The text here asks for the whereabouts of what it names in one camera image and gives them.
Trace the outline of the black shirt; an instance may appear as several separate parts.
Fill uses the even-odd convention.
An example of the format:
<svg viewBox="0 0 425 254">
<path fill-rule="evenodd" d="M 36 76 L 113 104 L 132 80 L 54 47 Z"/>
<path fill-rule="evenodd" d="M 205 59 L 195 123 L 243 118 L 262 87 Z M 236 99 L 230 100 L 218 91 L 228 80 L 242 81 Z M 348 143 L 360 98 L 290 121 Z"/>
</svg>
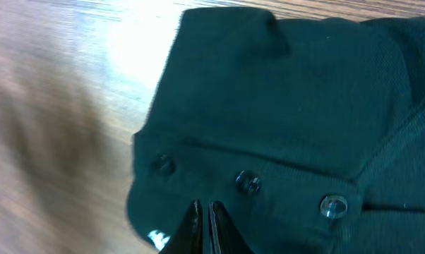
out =
<svg viewBox="0 0 425 254">
<path fill-rule="evenodd" d="M 255 253 L 425 253 L 425 17 L 187 10 L 133 151 L 148 242 L 197 200 Z"/>
</svg>

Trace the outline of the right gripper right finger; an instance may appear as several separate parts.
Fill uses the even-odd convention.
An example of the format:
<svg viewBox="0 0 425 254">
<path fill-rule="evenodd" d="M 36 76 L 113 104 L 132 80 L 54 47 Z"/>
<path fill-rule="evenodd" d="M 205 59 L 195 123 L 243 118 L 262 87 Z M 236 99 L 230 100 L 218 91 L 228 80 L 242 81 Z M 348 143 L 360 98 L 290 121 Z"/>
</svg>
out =
<svg viewBox="0 0 425 254">
<path fill-rule="evenodd" d="M 208 220 L 211 253 L 254 254 L 221 202 L 215 201 L 209 204 Z"/>
</svg>

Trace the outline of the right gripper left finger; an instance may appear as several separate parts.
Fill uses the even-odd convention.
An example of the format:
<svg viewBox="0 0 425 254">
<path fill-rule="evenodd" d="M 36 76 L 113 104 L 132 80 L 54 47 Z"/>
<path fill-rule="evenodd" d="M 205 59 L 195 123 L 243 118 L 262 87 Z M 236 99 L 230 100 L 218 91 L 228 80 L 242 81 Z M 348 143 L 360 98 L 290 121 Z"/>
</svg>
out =
<svg viewBox="0 0 425 254">
<path fill-rule="evenodd" d="M 177 231 L 159 254 L 203 253 L 203 208 L 199 200 L 188 207 Z"/>
</svg>

